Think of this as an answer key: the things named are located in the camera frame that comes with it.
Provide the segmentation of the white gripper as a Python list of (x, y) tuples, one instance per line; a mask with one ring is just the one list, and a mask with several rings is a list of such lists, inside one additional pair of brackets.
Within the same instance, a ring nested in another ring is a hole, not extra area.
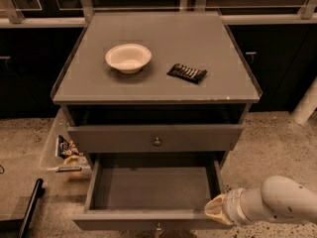
[(229, 191), (226, 195), (219, 194), (204, 207), (204, 213), (210, 219), (224, 225), (249, 225), (252, 221), (243, 211), (241, 198), (242, 188)]

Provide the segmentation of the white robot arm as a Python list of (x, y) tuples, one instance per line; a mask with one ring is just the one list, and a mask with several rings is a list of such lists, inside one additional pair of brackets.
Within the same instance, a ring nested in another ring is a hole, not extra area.
[(204, 213), (225, 225), (317, 224), (317, 194), (291, 178), (273, 176), (256, 188), (219, 194), (205, 205)]

